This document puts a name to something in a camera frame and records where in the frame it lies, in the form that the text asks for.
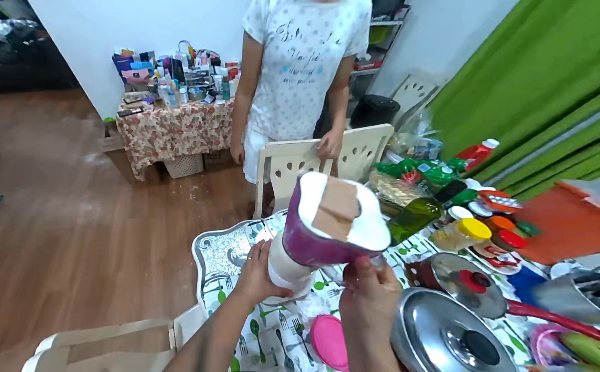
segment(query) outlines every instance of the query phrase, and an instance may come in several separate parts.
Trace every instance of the yellow lid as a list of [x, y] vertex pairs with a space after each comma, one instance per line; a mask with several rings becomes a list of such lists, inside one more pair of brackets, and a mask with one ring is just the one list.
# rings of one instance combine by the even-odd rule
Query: yellow lid
[[461, 233], [476, 240], [486, 240], [493, 235], [486, 224], [474, 218], [461, 219], [459, 221], [459, 230]]

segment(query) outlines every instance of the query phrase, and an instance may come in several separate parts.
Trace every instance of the white wall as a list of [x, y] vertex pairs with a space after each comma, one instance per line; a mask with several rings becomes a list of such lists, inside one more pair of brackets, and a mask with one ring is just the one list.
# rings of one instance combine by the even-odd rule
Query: white wall
[[389, 96], [411, 70], [456, 75], [518, 0], [412, 0], [412, 9], [368, 93]]
[[240, 59], [248, 0], [30, 0], [101, 117], [115, 116], [123, 82], [114, 47], [171, 54], [180, 40]]

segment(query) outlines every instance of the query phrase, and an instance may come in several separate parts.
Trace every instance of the frying pan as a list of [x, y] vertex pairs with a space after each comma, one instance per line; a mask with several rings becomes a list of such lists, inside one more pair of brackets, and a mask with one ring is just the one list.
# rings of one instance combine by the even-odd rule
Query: frying pan
[[502, 290], [476, 265], [456, 254], [438, 253], [420, 262], [406, 263], [411, 285], [446, 292], [481, 317], [505, 314], [536, 317], [600, 341], [600, 330], [561, 315], [504, 298]]

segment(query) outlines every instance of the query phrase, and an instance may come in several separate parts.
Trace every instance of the hand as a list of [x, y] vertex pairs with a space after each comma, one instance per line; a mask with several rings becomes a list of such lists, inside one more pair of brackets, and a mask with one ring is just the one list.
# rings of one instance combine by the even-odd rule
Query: hand
[[358, 258], [344, 269], [346, 289], [341, 294], [339, 311], [346, 344], [354, 349], [389, 347], [398, 311], [401, 284], [387, 263], [376, 268], [370, 258]]
[[241, 143], [231, 144], [231, 157], [236, 164], [242, 164], [245, 161], [245, 149]]
[[318, 144], [318, 158], [325, 160], [339, 157], [342, 139], [344, 139], [344, 131], [335, 131], [333, 129], [325, 133]]
[[259, 241], [250, 249], [236, 287], [233, 288], [232, 294], [248, 301], [248, 307], [253, 307], [271, 296], [282, 298], [293, 296], [290, 289], [274, 285], [267, 273], [267, 257], [270, 254], [271, 242], [272, 240]]

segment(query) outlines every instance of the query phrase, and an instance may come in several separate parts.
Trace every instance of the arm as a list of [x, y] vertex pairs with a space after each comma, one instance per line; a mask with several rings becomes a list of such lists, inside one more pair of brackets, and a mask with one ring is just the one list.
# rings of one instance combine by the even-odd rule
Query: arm
[[318, 157], [336, 159], [341, 152], [341, 140], [345, 130], [345, 111], [350, 94], [350, 74], [353, 72], [355, 56], [344, 57], [328, 90], [329, 112], [332, 116], [332, 129], [323, 136], [318, 145]]
[[226, 371], [242, 326], [254, 306], [270, 296], [293, 295], [289, 289], [270, 281], [267, 273], [270, 243], [260, 241], [252, 247], [233, 292], [173, 357], [164, 372]]
[[262, 60], [263, 45], [245, 32], [242, 37], [242, 72], [236, 91], [231, 131], [231, 156], [237, 164], [242, 163], [245, 159], [242, 133], [247, 126], [247, 115], [252, 106], [259, 75], [261, 75]]
[[377, 269], [358, 258], [344, 269], [346, 289], [339, 300], [348, 365], [352, 372], [398, 372], [390, 344], [401, 285], [389, 265]]

